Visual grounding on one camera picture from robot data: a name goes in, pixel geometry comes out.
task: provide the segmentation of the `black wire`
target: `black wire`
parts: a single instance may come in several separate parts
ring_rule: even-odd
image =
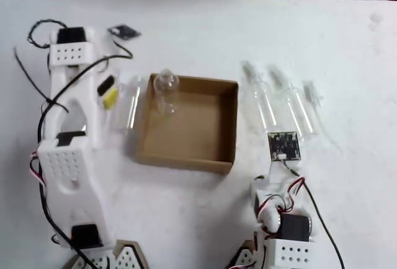
[[[55,243],[55,244],[60,244],[60,242],[58,241],[58,240],[56,240],[55,239],[55,237],[56,237],[56,234],[53,234],[52,236],[51,236],[51,241],[53,242],[53,243]]]
[[[263,266],[265,265],[265,259],[266,259],[266,246],[263,245],[263,261],[262,261],[261,269],[263,269]]]
[[[17,60],[20,69],[22,70],[22,72],[24,72],[26,78],[29,80],[29,82],[30,82],[31,85],[34,87],[34,89],[36,89],[36,91],[46,100],[46,102],[47,102],[48,104],[53,103],[53,104],[55,104],[55,105],[58,105],[58,106],[62,107],[66,112],[69,113],[69,110],[68,110],[64,105],[61,105],[61,104],[59,104],[59,103],[57,103],[57,102],[53,102],[52,99],[50,99],[49,97],[47,97],[47,96],[44,94],[44,92],[42,92],[42,91],[40,90],[40,88],[37,87],[36,83],[35,83],[35,82],[33,81],[33,79],[30,77],[29,73],[26,71],[24,65],[22,64],[21,60],[19,59],[18,53],[17,53],[17,48],[14,47],[13,50],[14,50],[15,59]]]
[[[39,27],[41,24],[44,24],[44,23],[54,23],[54,24],[58,24],[58,25],[62,26],[64,29],[67,28],[65,23],[58,21],[58,20],[54,20],[54,19],[39,20],[36,23],[34,23],[34,25],[32,26],[32,28],[30,29],[30,31],[27,35],[27,41],[40,49],[47,49],[50,47],[50,44],[40,45],[33,39],[34,31],[37,29],[37,27]]]
[[[300,175],[298,174],[298,172],[296,172],[295,170],[289,168],[289,166],[287,166],[287,163],[286,163],[285,161],[282,161],[282,162],[283,162],[284,166],[292,173],[292,175],[297,176],[297,177],[300,176]],[[311,202],[312,202],[312,204],[313,204],[313,206],[314,206],[314,209],[316,210],[316,213],[317,213],[317,216],[318,216],[318,218],[319,218],[319,220],[320,220],[320,222],[321,222],[321,225],[323,226],[325,233],[327,234],[329,240],[330,240],[331,243],[332,243],[332,246],[333,246],[334,249],[335,249],[337,258],[339,259],[339,263],[341,264],[341,268],[342,268],[342,269],[345,269],[345,265],[344,265],[344,262],[343,262],[343,259],[342,259],[342,255],[341,255],[339,249],[337,248],[337,245],[336,245],[334,239],[332,238],[331,233],[329,232],[327,226],[325,225],[325,222],[324,222],[324,220],[323,220],[323,217],[321,216],[320,210],[319,210],[318,207],[317,207],[316,200],[314,199],[314,197],[313,197],[313,195],[312,195],[312,193],[311,193],[311,191],[310,191],[310,189],[309,189],[309,187],[307,186],[307,184],[306,184],[305,181],[303,181],[303,186],[305,187],[306,191],[308,192],[308,195],[309,195],[310,200],[311,200]]]
[[[110,55],[110,56],[105,56],[105,57],[97,60],[95,63],[90,64],[85,69],[83,69],[76,77],[74,77],[67,85],[65,85],[64,88],[62,88],[62,90],[59,91],[59,93],[52,99],[52,102],[48,104],[46,109],[43,111],[42,116],[40,117],[40,120],[38,121],[38,126],[37,126],[37,143],[38,144],[40,144],[40,142],[42,141],[42,127],[43,127],[43,122],[44,122],[45,116],[47,115],[48,111],[50,111],[50,109],[54,106],[55,102],[61,97],[61,95],[63,95],[78,79],[80,79],[81,76],[86,74],[90,69],[92,69],[93,67],[97,66],[98,64],[100,64],[103,61],[111,60],[111,59],[114,59],[114,58],[125,58],[125,59],[129,59],[129,60],[133,58],[133,55],[132,55],[132,53],[129,50],[127,50],[126,48],[124,48],[123,46],[119,45],[116,42],[114,42],[114,43],[119,48],[125,50],[128,53],[128,55]],[[43,175],[43,169],[42,169],[42,166],[40,164],[40,161],[38,163],[38,173],[40,175]],[[50,223],[52,228],[68,243],[68,245],[72,249],[74,249],[76,251],[76,253],[84,260],[84,262],[86,262],[93,269],[98,269],[87,258],[87,256],[79,248],[75,247],[71,243],[71,239],[56,225],[54,220],[52,220],[51,215],[50,215],[50,213],[48,211],[47,199],[46,199],[45,194],[44,194],[43,186],[40,184],[39,187],[40,187],[40,201],[41,201],[41,204],[42,204],[44,216],[46,217],[47,221]]]

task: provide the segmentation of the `cardboard box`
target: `cardboard box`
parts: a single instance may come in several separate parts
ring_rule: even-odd
[[[229,173],[236,154],[238,83],[179,76],[178,109],[161,115],[152,74],[143,104],[136,160],[142,164]]]

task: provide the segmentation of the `white plastic bracket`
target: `white plastic bracket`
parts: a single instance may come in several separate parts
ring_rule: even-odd
[[[313,242],[271,239],[266,240],[267,266],[283,268],[309,269],[314,268]]]
[[[44,140],[37,149],[47,181],[47,205],[54,222],[71,237],[73,226],[94,223],[104,248],[112,248],[107,200],[95,179],[92,147],[87,136],[75,136],[70,145]],[[68,244],[58,236],[61,246]]]
[[[52,44],[50,66],[77,66],[95,62],[94,44],[89,42]]]
[[[131,247],[124,247],[117,258],[111,251],[95,257],[90,255],[89,258],[98,269],[144,269],[141,267],[138,256]],[[71,269],[91,269],[91,267],[85,265],[84,260],[79,257]]]

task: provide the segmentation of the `white tabletop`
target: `white tabletop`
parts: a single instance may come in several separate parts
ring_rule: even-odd
[[[241,81],[242,60],[277,65],[295,84],[313,80],[324,136],[303,150],[302,171],[346,268],[395,263],[397,225],[397,5],[330,0],[0,0],[1,268],[59,268],[72,254],[53,234],[28,171],[36,147],[40,96],[12,56],[18,46],[48,91],[46,52],[26,42],[30,26],[54,18],[69,26],[126,23],[143,35],[126,44],[127,68]],[[49,28],[37,32],[44,38]],[[269,168],[268,145],[238,115],[230,174],[134,164],[117,148],[96,160],[119,239],[140,243],[151,268],[224,268],[254,230],[249,181]],[[320,266],[338,268],[325,233]]]

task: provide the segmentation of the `circuit board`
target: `circuit board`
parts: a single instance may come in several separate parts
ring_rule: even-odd
[[[298,136],[296,131],[269,133],[269,149],[272,162],[300,161]]]

